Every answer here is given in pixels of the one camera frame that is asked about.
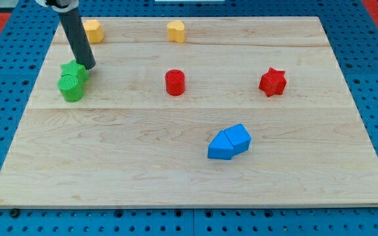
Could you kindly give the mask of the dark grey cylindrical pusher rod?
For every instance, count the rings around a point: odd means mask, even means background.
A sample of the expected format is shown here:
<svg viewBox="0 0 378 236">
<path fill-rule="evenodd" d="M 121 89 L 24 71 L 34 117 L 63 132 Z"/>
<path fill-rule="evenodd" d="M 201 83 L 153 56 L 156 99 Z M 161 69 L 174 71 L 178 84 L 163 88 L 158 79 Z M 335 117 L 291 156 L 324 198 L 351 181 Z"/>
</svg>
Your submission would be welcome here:
<svg viewBox="0 0 378 236">
<path fill-rule="evenodd" d="M 69 5 L 58 13 L 60 23 L 64 29 L 67 40 L 75 57 L 75 61 L 86 70 L 96 65 L 90 42 L 83 26 L 78 6 Z"/>
</svg>

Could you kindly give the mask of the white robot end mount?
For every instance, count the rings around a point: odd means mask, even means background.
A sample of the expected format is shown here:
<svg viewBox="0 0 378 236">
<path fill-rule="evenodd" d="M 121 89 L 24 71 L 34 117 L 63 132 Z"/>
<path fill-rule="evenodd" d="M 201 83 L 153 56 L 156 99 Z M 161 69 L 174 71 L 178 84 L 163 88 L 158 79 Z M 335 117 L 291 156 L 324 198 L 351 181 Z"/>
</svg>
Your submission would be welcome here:
<svg viewBox="0 0 378 236">
<path fill-rule="evenodd" d="M 42 7 L 51 7 L 56 12 L 69 12 L 79 6 L 78 0 L 35 0 Z"/>
</svg>

